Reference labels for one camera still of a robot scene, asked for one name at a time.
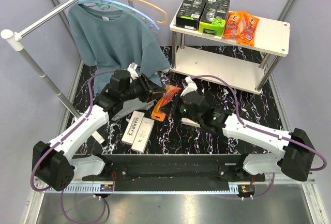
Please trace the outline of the orange snack packet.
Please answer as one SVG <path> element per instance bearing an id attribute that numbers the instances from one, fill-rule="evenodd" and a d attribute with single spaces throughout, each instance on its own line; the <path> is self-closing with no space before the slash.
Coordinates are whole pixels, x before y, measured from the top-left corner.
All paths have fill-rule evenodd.
<path id="1" fill-rule="evenodd" d="M 244 12 L 230 12 L 225 25 L 223 38 L 233 38 L 240 35 L 242 29 L 242 23 L 244 18 Z"/>
<path id="2" fill-rule="evenodd" d="M 260 19 L 245 12 L 244 20 L 245 20 L 245 27 L 238 37 L 238 44 L 243 44 L 246 46 L 253 47 L 254 36 Z"/>
<path id="3" fill-rule="evenodd" d="M 166 117 L 166 113 L 164 113 L 161 108 L 164 107 L 165 105 L 167 105 L 173 99 L 173 97 L 179 91 L 182 90 L 180 87 L 170 85 L 170 84 L 167 84 L 165 86 L 165 89 L 166 89 L 166 92 L 161 97 L 161 99 L 158 100 L 158 102 L 155 105 L 155 107 L 152 111 L 152 114 L 151 114 L 151 118 L 153 120 L 157 120 L 157 121 L 160 121 L 160 122 L 163 122 L 165 117 Z"/>

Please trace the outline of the black green razor box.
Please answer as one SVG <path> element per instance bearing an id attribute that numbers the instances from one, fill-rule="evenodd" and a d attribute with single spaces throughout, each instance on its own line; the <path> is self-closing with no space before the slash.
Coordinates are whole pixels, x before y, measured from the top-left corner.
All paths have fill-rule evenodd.
<path id="1" fill-rule="evenodd" d="M 199 33 L 223 35 L 228 19 L 230 0 L 207 0 L 199 23 Z"/>

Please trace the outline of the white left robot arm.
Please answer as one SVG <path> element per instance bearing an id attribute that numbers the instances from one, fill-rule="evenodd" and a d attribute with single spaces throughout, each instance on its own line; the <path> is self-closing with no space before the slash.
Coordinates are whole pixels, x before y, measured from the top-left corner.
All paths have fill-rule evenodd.
<path id="1" fill-rule="evenodd" d="M 39 141 L 33 147 L 30 184 L 38 178 L 56 191 L 64 190 L 73 180 L 95 175 L 105 181 L 112 173 L 107 160 L 101 155 L 75 158 L 78 148 L 101 126 L 118 112 L 124 103 L 139 99 L 151 102 L 160 99 L 166 89 L 152 82 L 145 74 L 129 69 L 112 73 L 110 82 L 96 97 L 91 97 L 90 106 L 69 128 L 48 143 Z"/>

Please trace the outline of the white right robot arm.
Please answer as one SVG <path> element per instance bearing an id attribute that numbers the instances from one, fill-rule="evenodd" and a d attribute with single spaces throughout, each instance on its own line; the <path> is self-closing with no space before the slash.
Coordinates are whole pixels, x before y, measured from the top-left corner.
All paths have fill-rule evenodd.
<path id="1" fill-rule="evenodd" d="M 260 173 L 276 172 L 300 182 L 308 179 L 314 147 L 301 129 L 288 132 L 239 121 L 236 114 L 211 107 L 196 91 L 176 96 L 171 113 L 180 120 L 187 119 L 186 125 L 212 135 L 242 140 L 266 149 L 266 154 L 244 154 L 240 157 L 235 175 L 241 181 Z"/>

